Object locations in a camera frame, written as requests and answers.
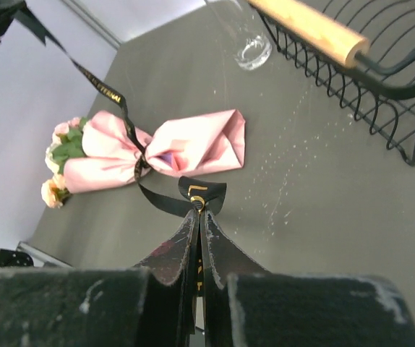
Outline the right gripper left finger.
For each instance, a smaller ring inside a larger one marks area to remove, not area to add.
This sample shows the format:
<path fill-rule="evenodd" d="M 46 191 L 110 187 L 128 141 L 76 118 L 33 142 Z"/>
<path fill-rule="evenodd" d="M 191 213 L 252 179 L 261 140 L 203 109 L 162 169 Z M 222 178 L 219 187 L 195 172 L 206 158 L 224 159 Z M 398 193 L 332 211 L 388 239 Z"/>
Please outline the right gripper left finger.
<path fill-rule="evenodd" d="M 0 346 L 187 346 L 197 214 L 134 267 L 0 269 Z"/>

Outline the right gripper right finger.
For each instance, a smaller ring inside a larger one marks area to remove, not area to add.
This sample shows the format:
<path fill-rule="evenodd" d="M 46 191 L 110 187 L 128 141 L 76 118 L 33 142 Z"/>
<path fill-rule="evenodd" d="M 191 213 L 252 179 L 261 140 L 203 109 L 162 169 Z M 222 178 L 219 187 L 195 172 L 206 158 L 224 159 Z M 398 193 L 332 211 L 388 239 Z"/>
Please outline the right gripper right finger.
<path fill-rule="evenodd" d="M 200 221 L 208 346 L 415 346 L 398 289 L 371 275 L 268 271 Z"/>

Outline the black ribbon gold lettering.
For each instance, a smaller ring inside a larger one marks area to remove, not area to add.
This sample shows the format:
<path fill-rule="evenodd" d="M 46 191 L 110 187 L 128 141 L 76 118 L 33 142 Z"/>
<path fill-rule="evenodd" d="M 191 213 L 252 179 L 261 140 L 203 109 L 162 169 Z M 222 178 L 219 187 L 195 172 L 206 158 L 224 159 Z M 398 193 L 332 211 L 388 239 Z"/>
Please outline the black ribbon gold lettering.
<path fill-rule="evenodd" d="M 188 183 L 190 180 L 184 176 L 179 180 L 179 191 L 185 197 L 185 202 L 152 192 L 141 184 L 143 171 L 151 168 L 151 165 L 147 162 L 145 157 L 146 147 L 143 145 L 142 141 L 138 140 L 137 128 L 129 118 L 125 97 L 98 79 L 73 58 L 70 58 L 70 60 L 101 95 L 107 97 L 107 99 L 111 100 L 121 109 L 122 116 L 119 118 L 119 121 L 123 122 L 125 128 L 124 138 L 129 140 L 137 149 L 137 161 L 133 168 L 134 178 L 147 200 L 159 210 L 181 217 L 185 216 L 189 210 L 196 210 L 199 213 L 202 213 L 204 210 L 210 210 L 214 214 L 219 213 L 223 207 L 226 196 L 225 184 L 203 182 L 199 187 L 197 186 L 198 181 L 193 180 L 193 185 L 189 186 Z"/>

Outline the pink wrapping paper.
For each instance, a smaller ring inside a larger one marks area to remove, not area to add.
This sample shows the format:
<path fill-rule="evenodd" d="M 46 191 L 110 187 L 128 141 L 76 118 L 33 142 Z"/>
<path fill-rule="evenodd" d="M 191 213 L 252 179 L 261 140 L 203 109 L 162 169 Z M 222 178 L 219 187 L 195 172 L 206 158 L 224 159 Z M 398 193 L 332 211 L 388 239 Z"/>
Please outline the pink wrapping paper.
<path fill-rule="evenodd" d="M 82 137 L 83 158 L 71 158 L 64 182 L 72 193 L 122 187 L 134 182 L 137 160 L 167 176 L 199 176 L 241 168 L 245 157 L 246 121 L 237 110 L 165 121 L 154 134 L 137 129 L 141 153 L 127 137 L 124 121 L 100 111 Z"/>

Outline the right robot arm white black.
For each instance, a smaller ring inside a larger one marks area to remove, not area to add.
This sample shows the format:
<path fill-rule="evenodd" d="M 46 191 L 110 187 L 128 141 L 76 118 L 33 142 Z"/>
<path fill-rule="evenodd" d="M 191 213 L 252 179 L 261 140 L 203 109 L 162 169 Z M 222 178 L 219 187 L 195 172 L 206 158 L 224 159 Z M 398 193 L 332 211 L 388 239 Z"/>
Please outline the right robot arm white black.
<path fill-rule="evenodd" d="M 206 346 L 415 346 L 397 288 L 360 275 L 267 271 L 211 212 L 134 267 L 36 267 L 0 249 L 0 346 L 188 346 L 202 300 Z"/>

